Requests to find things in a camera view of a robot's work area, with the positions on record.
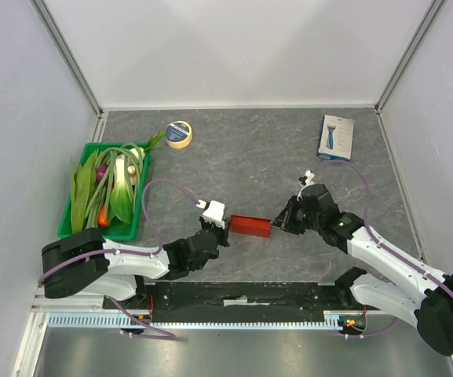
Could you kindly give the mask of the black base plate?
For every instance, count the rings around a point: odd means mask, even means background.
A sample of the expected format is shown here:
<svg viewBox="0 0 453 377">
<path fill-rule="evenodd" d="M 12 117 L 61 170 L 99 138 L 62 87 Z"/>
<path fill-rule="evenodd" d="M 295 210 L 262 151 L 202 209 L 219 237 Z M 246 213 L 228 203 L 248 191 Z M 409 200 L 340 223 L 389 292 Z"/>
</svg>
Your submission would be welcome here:
<svg viewBox="0 0 453 377">
<path fill-rule="evenodd" d="M 148 309 L 155 323 L 320 322 L 325 311 L 363 311 L 333 284 L 147 283 L 140 294 L 120 302 L 127 310 Z"/>
</svg>

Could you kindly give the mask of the masking tape roll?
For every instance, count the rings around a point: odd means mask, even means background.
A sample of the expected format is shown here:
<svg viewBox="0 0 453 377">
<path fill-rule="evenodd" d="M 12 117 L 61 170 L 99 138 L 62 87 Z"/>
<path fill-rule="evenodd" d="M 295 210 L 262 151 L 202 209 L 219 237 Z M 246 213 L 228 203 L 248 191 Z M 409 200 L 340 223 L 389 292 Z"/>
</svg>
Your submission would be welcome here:
<svg viewBox="0 0 453 377">
<path fill-rule="evenodd" d="M 166 143 L 173 149 L 183 149 L 187 147 L 191 143 L 192 137 L 192 128 L 188 122 L 178 120 L 166 126 Z"/>
</svg>

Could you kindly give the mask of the bok choy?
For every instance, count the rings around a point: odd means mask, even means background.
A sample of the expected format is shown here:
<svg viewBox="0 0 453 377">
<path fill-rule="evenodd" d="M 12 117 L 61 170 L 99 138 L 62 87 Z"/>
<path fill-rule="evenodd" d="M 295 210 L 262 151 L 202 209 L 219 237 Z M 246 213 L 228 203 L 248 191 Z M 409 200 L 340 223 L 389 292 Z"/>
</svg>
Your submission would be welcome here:
<svg viewBox="0 0 453 377">
<path fill-rule="evenodd" d="M 129 161 L 125 155 L 115 158 L 114 184 L 108 206 L 110 220 L 113 221 L 116 218 L 127 225 L 133 222 L 134 212 L 134 193 L 129 170 Z"/>
</svg>

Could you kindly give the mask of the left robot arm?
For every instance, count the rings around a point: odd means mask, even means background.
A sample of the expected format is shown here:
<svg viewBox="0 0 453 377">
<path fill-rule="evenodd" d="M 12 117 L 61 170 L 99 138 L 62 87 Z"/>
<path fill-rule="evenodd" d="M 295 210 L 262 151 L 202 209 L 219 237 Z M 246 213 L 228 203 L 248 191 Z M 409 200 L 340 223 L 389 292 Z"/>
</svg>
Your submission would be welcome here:
<svg viewBox="0 0 453 377">
<path fill-rule="evenodd" d="M 200 218 L 202 228 L 193 236 L 157 247 L 116 243 L 97 228 L 83 230 L 42 249 L 43 275 L 38 283 L 47 299 L 69 298 L 80 293 L 102 295 L 131 309 L 147 300 L 143 285 L 149 280 L 177 280 L 201 270 L 228 247 L 231 220 L 217 225 Z"/>
</svg>

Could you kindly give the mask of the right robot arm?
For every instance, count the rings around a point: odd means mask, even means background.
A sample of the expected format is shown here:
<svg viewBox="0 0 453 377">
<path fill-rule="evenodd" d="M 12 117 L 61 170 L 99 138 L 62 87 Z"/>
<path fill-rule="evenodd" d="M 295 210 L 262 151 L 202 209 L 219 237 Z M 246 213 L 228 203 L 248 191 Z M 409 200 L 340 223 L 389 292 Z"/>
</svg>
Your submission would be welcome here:
<svg viewBox="0 0 453 377">
<path fill-rule="evenodd" d="M 343 309 L 373 306 L 415 328 L 444 356 L 453 355 L 453 273 L 421 262 L 379 236 L 364 220 L 339 210 L 325 185 L 307 185 L 270 222 L 300 235 L 315 231 L 323 241 L 380 272 L 377 279 L 362 269 L 343 274 L 334 299 Z"/>
</svg>

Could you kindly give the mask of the razor package box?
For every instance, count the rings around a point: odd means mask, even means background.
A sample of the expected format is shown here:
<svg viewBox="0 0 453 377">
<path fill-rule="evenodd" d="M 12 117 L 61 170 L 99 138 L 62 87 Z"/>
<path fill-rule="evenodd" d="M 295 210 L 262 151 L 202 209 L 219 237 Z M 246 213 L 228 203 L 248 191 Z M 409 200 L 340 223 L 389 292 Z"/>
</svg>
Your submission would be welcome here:
<svg viewBox="0 0 453 377">
<path fill-rule="evenodd" d="M 321 159 L 350 161 L 354 128 L 353 119 L 325 115 L 320 131 L 317 156 Z"/>
</svg>

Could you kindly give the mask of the red paper box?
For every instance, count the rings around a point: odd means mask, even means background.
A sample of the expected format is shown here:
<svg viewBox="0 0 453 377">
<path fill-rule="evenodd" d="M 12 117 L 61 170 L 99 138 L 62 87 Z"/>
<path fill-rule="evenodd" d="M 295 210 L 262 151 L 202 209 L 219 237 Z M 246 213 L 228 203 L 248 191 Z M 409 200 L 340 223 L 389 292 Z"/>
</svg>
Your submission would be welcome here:
<svg viewBox="0 0 453 377">
<path fill-rule="evenodd" d="M 269 238 L 271 236 L 272 226 L 270 225 L 269 219 L 242 215 L 233 215 L 231 219 L 231 232 L 263 238 Z"/>
</svg>

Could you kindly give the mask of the green leafy vegetables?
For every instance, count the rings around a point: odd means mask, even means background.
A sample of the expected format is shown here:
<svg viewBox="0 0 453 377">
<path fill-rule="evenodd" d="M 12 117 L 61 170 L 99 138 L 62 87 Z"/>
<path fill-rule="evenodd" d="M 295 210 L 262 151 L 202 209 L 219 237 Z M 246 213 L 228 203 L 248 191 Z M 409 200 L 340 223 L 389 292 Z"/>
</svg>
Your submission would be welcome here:
<svg viewBox="0 0 453 377">
<path fill-rule="evenodd" d="M 75 167 L 74 163 L 71 165 L 71 231 L 77 233 L 82 231 L 85 218 L 86 209 L 90 202 L 91 193 L 96 181 L 96 160 L 98 151 L 90 154 L 84 163 L 80 163 Z"/>
</svg>

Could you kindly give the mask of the orange carrot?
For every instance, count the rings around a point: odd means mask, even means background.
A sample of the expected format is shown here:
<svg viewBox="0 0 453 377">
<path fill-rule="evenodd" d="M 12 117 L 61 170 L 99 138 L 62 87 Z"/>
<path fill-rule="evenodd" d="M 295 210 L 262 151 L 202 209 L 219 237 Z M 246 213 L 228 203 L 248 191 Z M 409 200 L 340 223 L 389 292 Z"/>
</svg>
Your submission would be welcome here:
<svg viewBox="0 0 453 377">
<path fill-rule="evenodd" d="M 97 224 L 102 228 L 107 228 L 110 224 L 110 219 L 105 205 L 103 205 L 99 211 L 99 214 L 97 216 Z"/>
</svg>

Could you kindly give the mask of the purple onion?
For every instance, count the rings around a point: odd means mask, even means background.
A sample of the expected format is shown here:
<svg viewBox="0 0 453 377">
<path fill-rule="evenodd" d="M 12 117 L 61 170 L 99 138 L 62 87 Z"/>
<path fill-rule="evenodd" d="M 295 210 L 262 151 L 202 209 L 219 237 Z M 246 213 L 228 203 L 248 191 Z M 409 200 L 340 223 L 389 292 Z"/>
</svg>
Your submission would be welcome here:
<svg viewBox="0 0 453 377">
<path fill-rule="evenodd" d="M 107 169 L 108 169 L 107 165 L 100 165 L 96 169 L 96 180 L 97 180 L 97 182 L 101 182 L 101 180 L 103 179 L 103 177 L 105 176 L 105 174 L 107 172 Z"/>
</svg>

